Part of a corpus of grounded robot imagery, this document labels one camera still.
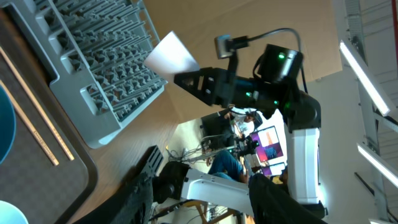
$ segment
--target dark tray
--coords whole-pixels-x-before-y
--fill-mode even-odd
[[[16,77],[0,56],[0,79],[20,104],[55,157],[53,166],[27,126],[16,113],[17,133],[12,149],[0,164],[0,200],[19,208],[31,224],[66,223],[95,188],[98,174],[81,139],[73,131],[65,113],[37,72],[30,56],[22,53],[22,39],[0,22],[0,46],[13,61],[47,116],[75,156],[67,155],[50,132]]]

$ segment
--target dish rack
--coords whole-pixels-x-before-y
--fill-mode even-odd
[[[142,1],[0,0],[53,75],[89,147],[107,145],[167,83],[143,64],[159,37]]]

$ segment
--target wooden table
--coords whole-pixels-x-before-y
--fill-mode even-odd
[[[51,81],[48,74],[37,60],[37,56],[32,53],[21,33],[2,10],[0,10],[0,26],[7,30],[7,34],[2,33],[0,35],[12,36],[13,41],[19,46],[16,50],[20,50],[26,56],[21,60],[26,60],[26,65],[30,66],[34,72],[39,73],[42,81],[48,86],[49,81]],[[41,91],[52,95],[49,88]],[[54,107],[61,109],[57,103]],[[68,129],[77,136],[79,143],[83,144],[89,151],[98,170],[98,183],[94,192],[70,222],[77,221],[110,198],[120,188],[127,173],[134,175],[137,171],[139,172],[139,170],[136,170],[136,166],[147,149],[150,146],[158,145],[159,149],[163,150],[178,123],[178,114],[173,107],[169,94],[164,91],[112,142],[100,149],[90,149],[85,145],[69,120],[67,127],[59,124],[62,129]]]

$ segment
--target ceiling light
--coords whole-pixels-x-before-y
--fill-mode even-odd
[[[369,71],[365,61],[353,45],[347,40],[341,40],[340,51],[347,59],[356,76],[372,98],[373,103],[377,106],[383,116],[395,110],[395,104],[390,100],[386,92],[382,89],[382,86],[380,86],[374,75]]]
[[[374,153],[364,144],[357,143],[358,151],[365,157],[382,175],[389,179],[396,187],[398,187],[398,171],[390,166],[384,159]]]
[[[369,221],[371,222],[371,224],[391,224],[391,222],[385,222],[385,221],[381,221],[381,220],[374,220],[374,219],[369,219]]]

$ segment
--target computer screen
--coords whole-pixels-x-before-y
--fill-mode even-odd
[[[252,133],[251,138],[253,141],[259,142],[259,146],[256,147],[256,154],[260,162],[265,162],[284,155],[275,126]]]
[[[266,166],[261,168],[261,172],[264,175],[281,175],[282,171],[286,168],[284,162],[274,164],[271,166]]]

